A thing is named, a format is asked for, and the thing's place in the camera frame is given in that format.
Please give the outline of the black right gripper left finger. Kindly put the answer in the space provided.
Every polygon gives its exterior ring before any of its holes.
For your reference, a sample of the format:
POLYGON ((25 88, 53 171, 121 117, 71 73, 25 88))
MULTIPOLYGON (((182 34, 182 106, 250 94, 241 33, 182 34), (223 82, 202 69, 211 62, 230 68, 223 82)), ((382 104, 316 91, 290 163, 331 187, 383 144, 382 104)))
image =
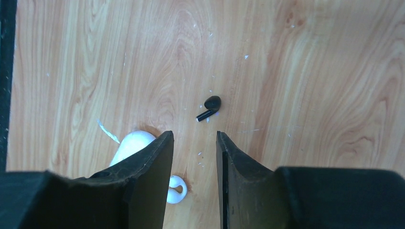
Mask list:
POLYGON ((160 229, 173 160, 165 131, 144 149, 91 177, 0 175, 3 229, 160 229))

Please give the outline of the black earbud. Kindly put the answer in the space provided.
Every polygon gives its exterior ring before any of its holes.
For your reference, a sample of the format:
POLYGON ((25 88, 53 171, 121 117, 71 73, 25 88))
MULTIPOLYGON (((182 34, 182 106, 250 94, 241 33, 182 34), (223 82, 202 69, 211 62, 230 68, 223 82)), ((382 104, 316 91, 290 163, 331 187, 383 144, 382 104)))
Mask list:
POLYGON ((207 109, 207 111, 199 114, 196 116, 197 122, 201 122, 202 120, 207 119, 208 117, 214 115, 219 111, 222 105, 222 100, 219 96, 213 95, 209 97, 205 102, 204 106, 207 109))

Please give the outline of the white oval charging case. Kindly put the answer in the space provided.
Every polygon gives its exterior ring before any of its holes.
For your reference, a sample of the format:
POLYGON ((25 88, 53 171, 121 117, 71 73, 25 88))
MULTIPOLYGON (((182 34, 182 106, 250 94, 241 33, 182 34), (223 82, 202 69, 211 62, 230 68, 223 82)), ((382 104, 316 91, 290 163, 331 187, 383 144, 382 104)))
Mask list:
POLYGON ((144 149, 155 139, 156 137, 147 131, 137 130, 129 133, 121 141, 109 167, 144 149))

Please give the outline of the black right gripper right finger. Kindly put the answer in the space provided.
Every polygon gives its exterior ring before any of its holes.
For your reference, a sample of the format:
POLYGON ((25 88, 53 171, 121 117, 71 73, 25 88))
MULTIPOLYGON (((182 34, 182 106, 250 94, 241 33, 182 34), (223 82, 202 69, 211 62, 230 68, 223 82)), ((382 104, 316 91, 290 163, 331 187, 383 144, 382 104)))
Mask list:
POLYGON ((402 229, 405 180, 381 169, 270 170, 217 132, 223 229, 402 229))

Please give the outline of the white ear-hook earbud near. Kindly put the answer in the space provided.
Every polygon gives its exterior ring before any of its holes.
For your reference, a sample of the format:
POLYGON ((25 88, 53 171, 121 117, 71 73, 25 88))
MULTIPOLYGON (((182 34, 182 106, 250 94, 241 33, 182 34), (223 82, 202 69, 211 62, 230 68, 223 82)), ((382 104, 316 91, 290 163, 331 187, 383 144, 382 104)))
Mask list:
POLYGON ((169 179, 169 189, 167 194, 166 202, 168 204, 178 204, 187 195, 188 188, 185 181, 176 175, 170 176, 169 179))

